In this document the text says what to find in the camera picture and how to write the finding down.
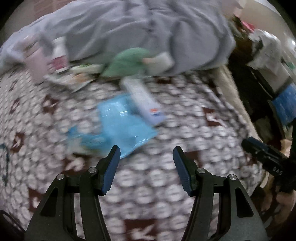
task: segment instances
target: gray blanket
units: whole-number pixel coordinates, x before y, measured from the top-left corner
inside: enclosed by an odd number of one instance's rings
[[[218,0],[74,1],[14,33],[0,49],[0,74],[23,62],[19,41],[30,34],[48,57],[66,36],[71,61],[105,64],[132,47],[168,51],[176,63],[164,76],[218,67],[234,47]]]

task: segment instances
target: green cloth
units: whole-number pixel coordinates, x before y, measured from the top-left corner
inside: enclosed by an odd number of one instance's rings
[[[146,68],[142,59],[150,57],[150,52],[143,48],[124,50],[113,58],[112,63],[106,68],[101,76],[124,77],[138,74]]]

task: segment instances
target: clutter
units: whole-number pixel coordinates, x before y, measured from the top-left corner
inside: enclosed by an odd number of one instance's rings
[[[74,66],[71,68],[71,72],[74,74],[86,73],[86,74],[99,74],[103,71],[103,64],[83,64]]]
[[[145,72],[144,58],[150,58],[150,52],[146,49],[131,48],[124,50],[113,58],[113,61],[101,76],[124,77]]]
[[[56,73],[60,73],[69,69],[68,52],[65,41],[65,37],[59,37],[53,41],[54,51],[52,54],[52,64]]]
[[[165,120],[160,104],[156,102],[142,80],[128,76],[122,79],[119,85],[130,93],[131,99],[145,121],[156,126]]]
[[[32,80],[35,84],[43,82],[43,76],[48,74],[46,58],[34,36],[27,36],[22,42],[21,47],[24,54],[24,62],[29,69]]]
[[[76,92],[94,81],[95,78],[81,73],[81,74],[47,74],[43,78],[53,84],[58,84],[67,87],[73,92]]]
[[[257,51],[258,45],[263,44],[263,47],[248,65],[253,69],[269,69],[277,75],[282,58],[280,40],[276,36],[260,29],[255,29],[255,31],[249,35],[249,39],[253,41],[253,54]]]
[[[169,52],[163,52],[154,58],[149,59],[147,63],[148,74],[150,76],[158,76],[175,64]]]
[[[106,156],[112,146],[118,145],[121,158],[147,143],[157,135],[154,128],[133,114],[128,94],[119,95],[98,105],[102,132],[98,135],[78,133],[77,128],[68,134],[68,153]]]
[[[245,65],[252,61],[253,56],[256,54],[252,53],[253,42],[248,37],[253,31],[250,31],[237,16],[233,16],[233,18],[229,20],[228,25],[236,42],[230,60],[238,61],[242,65]]]

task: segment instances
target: blue plastic bag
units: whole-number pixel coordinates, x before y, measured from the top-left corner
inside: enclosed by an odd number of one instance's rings
[[[290,84],[272,102],[282,125],[291,123],[296,118],[296,85]]]
[[[113,145],[121,158],[157,136],[156,130],[134,114],[128,94],[119,95],[98,105],[102,132],[99,135],[80,134],[76,127],[69,131],[68,149],[80,154],[107,156]]]

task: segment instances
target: wall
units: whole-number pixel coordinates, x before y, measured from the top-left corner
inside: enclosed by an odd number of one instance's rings
[[[34,19],[34,0],[24,0],[12,13],[0,31],[0,45],[14,32],[32,23]]]
[[[278,10],[272,4],[270,4],[269,1],[267,1],[267,0],[255,0],[255,1],[258,2],[258,3],[263,4],[264,6],[268,7],[270,10],[272,10],[272,11],[274,11],[277,14],[280,15],[280,13],[278,12]]]
[[[277,36],[285,50],[291,49],[292,40],[295,40],[295,38],[277,11],[275,12],[255,0],[247,0],[240,18],[255,25],[256,28]]]
[[[0,30],[0,46],[14,32],[38,18],[60,9],[73,0],[24,0]]]

